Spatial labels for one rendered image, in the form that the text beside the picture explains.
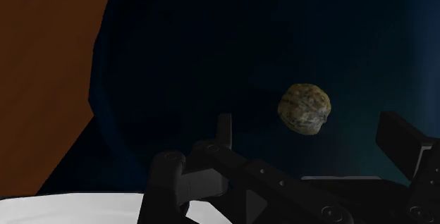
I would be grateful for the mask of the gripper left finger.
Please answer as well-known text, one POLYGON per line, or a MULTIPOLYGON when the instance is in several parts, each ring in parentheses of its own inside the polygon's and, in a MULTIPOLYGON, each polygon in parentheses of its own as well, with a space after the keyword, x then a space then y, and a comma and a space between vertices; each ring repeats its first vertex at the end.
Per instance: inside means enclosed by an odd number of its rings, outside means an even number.
POLYGON ((231 114, 225 113, 215 139, 196 142, 189 156, 158 153, 137 224, 197 224, 186 215, 194 200, 210 203, 232 224, 355 224, 341 198, 249 161, 231 144, 231 114))

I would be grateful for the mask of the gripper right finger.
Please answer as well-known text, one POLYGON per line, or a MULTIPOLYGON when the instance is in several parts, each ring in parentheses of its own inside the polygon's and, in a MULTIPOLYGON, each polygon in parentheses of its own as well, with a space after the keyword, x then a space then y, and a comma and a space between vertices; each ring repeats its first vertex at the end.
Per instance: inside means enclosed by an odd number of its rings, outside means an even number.
POLYGON ((405 212, 417 224, 440 224, 440 138, 426 136, 393 111, 383 111, 376 144, 410 181, 405 212))

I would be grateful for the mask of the brown wrinkled walnut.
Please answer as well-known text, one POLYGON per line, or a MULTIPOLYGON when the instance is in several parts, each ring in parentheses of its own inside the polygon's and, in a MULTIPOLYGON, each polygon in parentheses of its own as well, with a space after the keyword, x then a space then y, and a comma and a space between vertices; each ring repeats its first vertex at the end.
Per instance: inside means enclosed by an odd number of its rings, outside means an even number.
POLYGON ((277 107, 283 123, 301 135, 316 135, 330 112, 331 102, 326 92, 307 83, 291 85, 277 107))

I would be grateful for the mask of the dark blue round bowl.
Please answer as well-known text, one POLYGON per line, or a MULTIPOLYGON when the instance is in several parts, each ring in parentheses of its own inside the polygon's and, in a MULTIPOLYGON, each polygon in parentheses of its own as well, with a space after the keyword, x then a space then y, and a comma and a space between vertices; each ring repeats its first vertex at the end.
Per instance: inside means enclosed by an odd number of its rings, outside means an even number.
POLYGON ((156 153, 212 138, 220 113, 236 152, 295 178, 401 182, 374 137, 382 111, 440 137, 440 0, 109 0, 90 106, 114 155, 104 178, 128 191, 156 153), (316 135, 277 113, 300 83, 330 98, 316 135))

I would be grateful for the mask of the white round dish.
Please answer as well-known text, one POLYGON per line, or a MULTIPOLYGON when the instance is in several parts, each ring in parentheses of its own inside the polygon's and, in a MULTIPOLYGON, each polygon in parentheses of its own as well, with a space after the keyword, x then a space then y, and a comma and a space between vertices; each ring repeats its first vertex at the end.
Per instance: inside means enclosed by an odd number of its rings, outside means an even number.
POLYGON ((68 193, 0 200, 0 224, 233 224, 211 204, 195 201, 172 219, 176 194, 156 188, 141 193, 68 193))

